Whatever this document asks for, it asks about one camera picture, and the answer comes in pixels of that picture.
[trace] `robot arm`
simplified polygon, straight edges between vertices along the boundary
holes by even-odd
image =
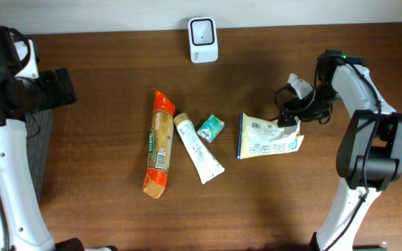
[[[324,123],[329,122],[339,96],[351,118],[336,158],[340,176],[338,191],[325,223],[313,235],[310,249],[314,251],[351,251],[369,206],[402,172],[402,114],[397,114],[379,94],[363,59],[346,57],[344,62],[339,57],[345,59],[339,51],[326,51],[318,57],[316,75],[321,84],[314,84],[315,89],[291,75],[284,89],[297,97],[279,106],[280,127],[291,126],[296,116],[303,122],[319,120],[323,123],[323,119],[327,119]],[[365,150],[375,127],[372,122],[377,119],[379,126],[375,135],[386,145],[369,148],[364,177]]]
[[[14,43],[12,34],[21,41]],[[26,150],[26,114],[75,101],[68,71],[39,73],[32,40],[0,26],[0,250],[84,249],[76,238],[54,243],[38,207]]]

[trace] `wooden table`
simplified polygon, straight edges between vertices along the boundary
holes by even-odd
[[[296,153],[235,160],[239,114],[278,115],[274,92],[290,73],[312,82],[326,48],[364,56],[402,113],[402,24],[218,30],[219,58],[195,65],[187,31],[35,36],[40,69],[66,67],[78,101],[54,110],[40,209],[55,241],[120,250],[258,250],[306,244],[338,184],[337,148],[349,122],[341,101],[328,125],[303,123]],[[225,129],[207,148],[225,173],[202,185],[178,134],[167,190],[141,192],[154,91],[195,125]],[[402,177],[372,205],[355,245],[402,250]]]

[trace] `small white device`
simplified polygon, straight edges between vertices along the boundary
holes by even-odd
[[[218,58],[218,38],[215,21],[210,17],[195,17],[188,21],[190,58],[193,63],[207,63]]]

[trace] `snack bar wrapper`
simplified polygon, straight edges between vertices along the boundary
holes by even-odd
[[[297,125],[280,128],[277,121],[266,121],[240,114],[240,136],[237,159],[261,155],[291,153],[299,150],[303,135],[299,135],[300,121]]]
[[[175,110],[172,101],[161,92],[155,92],[149,136],[148,169],[142,189],[153,199],[158,199],[163,194],[167,184]]]

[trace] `small green package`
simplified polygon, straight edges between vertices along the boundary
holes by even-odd
[[[214,115],[210,115],[209,119],[207,119],[206,122],[201,125],[200,129],[198,129],[196,133],[210,143],[223,128],[224,122],[219,120]]]

